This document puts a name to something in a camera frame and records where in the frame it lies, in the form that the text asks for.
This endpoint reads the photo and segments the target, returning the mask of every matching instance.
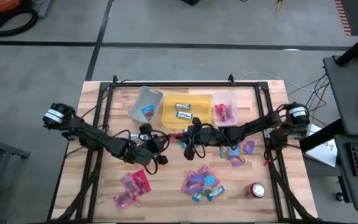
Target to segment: gray concrete floor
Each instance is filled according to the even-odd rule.
[[[190,7],[179,0],[115,0],[103,42],[350,46],[358,40],[343,32],[334,0],[287,0],[279,13],[276,2],[201,0]],[[54,1],[49,16],[33,29],[0,40],[95,42],[107,5],[108,0]],[[28,161],[14,158],[9,164],[0,187],[0,219],[46,219],[67,142],[42,127],[42,116],[53,102],[77,106],[92,53],[93,47],[0,46],[0,141],[32,151]],[[92,80],[113,75],[121,80],[225,80],[231,73],[240,79],[264,72],[304,85],[324,74],[324,57],[341,53],[102,47]],[[287,85],[287,92],[294,89]],[[306,103],[309,95],[301,90],[289,98]],[[328,105],[316,117],[330,123],[339,115],[333,96],[324,99]],[[351,204],[334,200],[336,179],[311,176],[310,183],[320,218],[358,222]]]

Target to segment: clear plastic container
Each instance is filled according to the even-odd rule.
[[[212,122],[211,95],[165,94],[162,111],[162,124],[172,129],[187,129],[192,125],[193,118],[199,118],[202,123]],[[177,109],[177,103],[189,103],[190,110]],[[191,113],[191,119],[177,118],[177,111]]]
[[[231,107],[232,119],[222,121],[221,116],[217,114],[215,105],[224,104]],[[237,110],[237,96],[234,92],[216,92],[212,95],[212,110],[214,111],[214,123],[218,127],[233,126],[239,120]]]
[[[128,116],[142,123],[150,123],[153,121],[154,116],[157,114],[158,109],[161,106],[162,99],[162,92],[147,86],[142,86],[140,88],[139,96],[137,97],[133,107],[130,111],[128,111]],[[142,109],[150,105],[154,106],[154,113],[150,121],[148,121],[144,116]]]

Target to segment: yellow plastic container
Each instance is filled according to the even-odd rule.
[[[165,94],[163,100],[162,124],[172,129],[187,129],[193,118],[202,123],[212,122],[211,95]],[[176,103],[191,104],[190,110],[176,109]],[[177,118],[177,111],[193,114],[192,119]]]

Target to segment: wooden tabletop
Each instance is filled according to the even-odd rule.
[[[83,85],[77,115],[81,116],[96,104],[100,82],[85,82]],[[268,81],[273,107],[288,103],[287,93],[283,81]],[[216,91],[234,91],[237,95],[239,122],[237,125],[259,118],[255,91],[253,87],[153,87],[164,93],[209,94]],[[137,96],[139,87],[116,88],[113,93],[112,108],[109,115],[110,129],[108,134],[113,135],[129,129],[132,133],[139,133],[139,122],[128,117]],[[104,106],[101,110],[99,124],[102,124]],[[84,117],[88,123],[93,122],[94,111]],[[161,124],[162,109],[156,114],[152,126],[154,129],[166,133],[181,130],[167,129]],[[103,156],[101,177],[99,181],[98,199],[94,213],[94,222],[274,222],[277,221],[272,185],[269,169],[263,166],[265,151],[262,133],[247,137],[255,141],[253,155],[243,155],[246,163],[240,167],[232,167],[231,163],[219,157],[219,149],[206,148],[206,157],[195,157],[188,161],[183,156],[183,149],[179,143],[171,142],[164,152],[169,163],[159,166],[155,175],[148,175],[152,191],[137,198],[137,202],[121,212],[114,206],[113,197],[124,191],[120,178],[128,172],[142,169],[140,165],[126,164],[110,156],[106,151]],[[298,145],[298,141],[289,140]],[[71,142],[68,152],[79,148],[78,142]],[[317,217],[308,176],[299,149],[288,147],[283,150],[290,188],[307,209]],[[66,158],[62,178],[58,188],[57,198],[52,218],[60,216],[69,206],[81,185],[84,170],[86,149],[73,153]],[[181,185],[190,169],[198,170],[207,164],[222,182],[226,191],[213,202],[204,197],[200,203],[192,201],[189,195],[180,192]],[[261,199],[246,199],[244,187],[253,182],[261,182],[266,188],[266,196]],[[286,211],[283,193],[282,207]]]

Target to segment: white cable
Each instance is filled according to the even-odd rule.
[[[249,73],[246,73],[245,75],[243,75],[243,76],[240,78],[240,80],[242,80],[242,79],[245,78],[246,76],[252,75],[252,74],[254,74],[254,75],[267,75],[267,76],[272,77],[272,78],[275,78],[275,79],[277,79],[277,80],[282,80],[281,78],[278,78],[278,77],[276,77],[276,76],[274,76],[274,75],[271,75],[271,74],[268,74],[268,73],[264,73],[264,72],[249,72]],[[290,82],[286,82],[286,81],[284,81],[284,83],[286,83],[286,84],[288,84],[288,85],[295,86],[295,87],[297,87],[297,88],[300,89],[300,90],[309,91],[309,92],[314,93],[314,90],[310,90],[310,89],[307,89],[307,88],[301,88],[301,87],[298,86],[297,84],[290,83]]]

